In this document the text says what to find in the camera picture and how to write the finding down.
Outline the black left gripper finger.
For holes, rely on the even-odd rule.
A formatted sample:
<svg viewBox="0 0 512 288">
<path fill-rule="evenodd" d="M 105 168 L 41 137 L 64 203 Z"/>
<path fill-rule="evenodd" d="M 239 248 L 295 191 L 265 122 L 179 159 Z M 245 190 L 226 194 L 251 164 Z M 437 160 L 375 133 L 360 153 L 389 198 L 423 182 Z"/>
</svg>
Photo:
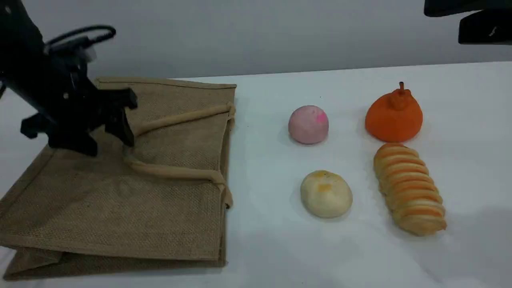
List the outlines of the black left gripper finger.
<svg viewBox="0 0 512 288">
<path fill-rule="evenodd" d="M 48 145 L 52 149 L 64 149 L 96 157 L 98 155 L 97 142 L 88 133 L 48 133 Z"/>
<path fill-rule="evenodd" d="M 124 145 L 133 147 L 135 137 L 130 128 L 126 113 L 114 113 L 106 119 L 105 131 L 118 138 Z"/>
</svg>

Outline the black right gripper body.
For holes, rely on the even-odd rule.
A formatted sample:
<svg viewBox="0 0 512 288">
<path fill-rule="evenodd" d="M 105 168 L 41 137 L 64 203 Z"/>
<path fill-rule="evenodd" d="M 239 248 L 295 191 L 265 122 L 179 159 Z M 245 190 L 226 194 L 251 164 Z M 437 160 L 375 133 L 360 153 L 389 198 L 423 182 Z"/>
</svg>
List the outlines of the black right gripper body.
<svg viewBox="0 0 512 288">
<path fill-rule="evenodd" d="M 512 44 L 512 11 L 483 10 L 459 23 L 459 44 Z"/>
</svg>

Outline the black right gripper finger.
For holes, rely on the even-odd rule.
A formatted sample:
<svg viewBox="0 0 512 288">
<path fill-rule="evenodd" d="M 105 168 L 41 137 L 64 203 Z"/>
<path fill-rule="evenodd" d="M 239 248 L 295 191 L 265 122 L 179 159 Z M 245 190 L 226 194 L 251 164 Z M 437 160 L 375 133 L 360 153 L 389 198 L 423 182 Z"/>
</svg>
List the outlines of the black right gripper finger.
<svg viewBox="0 0 512 288">
<path fill-rule="evenodd" d="M 479 10 L 511 9 L 510 0 L 425 0 L 424 15 L 440 18 L 447 15 L 460 14 Z"/>
</svg>

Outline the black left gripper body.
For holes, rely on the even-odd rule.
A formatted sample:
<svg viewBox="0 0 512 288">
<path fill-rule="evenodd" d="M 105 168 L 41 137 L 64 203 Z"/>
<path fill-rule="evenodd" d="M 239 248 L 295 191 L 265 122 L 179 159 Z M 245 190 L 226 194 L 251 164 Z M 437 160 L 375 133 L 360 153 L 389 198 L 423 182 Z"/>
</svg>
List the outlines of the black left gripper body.
<svg viewBox="0 0 512 288">
<path fill-rule="evenodd" d="M 69 64 L 54 56 L 1 56 L 1 80 L 37 110 L 22 121 L 21 133 L 89 133 L 114 113 L 136 109 L 131 89 L 101 90 L 88 78 L 85 62 Z"/>
</svg>

